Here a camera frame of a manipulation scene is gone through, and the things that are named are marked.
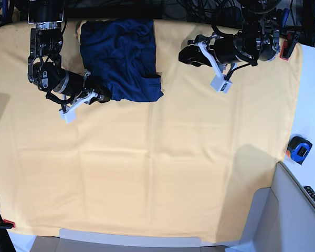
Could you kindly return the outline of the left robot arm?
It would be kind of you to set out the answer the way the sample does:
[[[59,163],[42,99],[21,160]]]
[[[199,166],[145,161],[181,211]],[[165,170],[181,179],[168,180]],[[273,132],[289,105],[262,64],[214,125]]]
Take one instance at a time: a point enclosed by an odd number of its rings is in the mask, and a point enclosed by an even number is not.
[[[239,7],[226,8],[220,3],[211,15],[211,36],[197,35],[178,54],[179,62],[195,67],[211,66],[197,43],[219,66],[272,60],[280,51],[279,1],[239,1]]]

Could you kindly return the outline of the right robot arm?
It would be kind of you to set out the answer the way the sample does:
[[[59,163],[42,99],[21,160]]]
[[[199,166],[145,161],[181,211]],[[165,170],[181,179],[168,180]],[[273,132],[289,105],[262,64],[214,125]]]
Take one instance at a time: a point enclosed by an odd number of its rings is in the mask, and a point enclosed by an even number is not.
[[[28,23],[35,27],[30,31],[29,82],[62,107],[110,101],[111,93],[98,77],[89,71],[79,75],[62,68],[60,52],[67,24],[64,12],[65,1],[30,1]]]

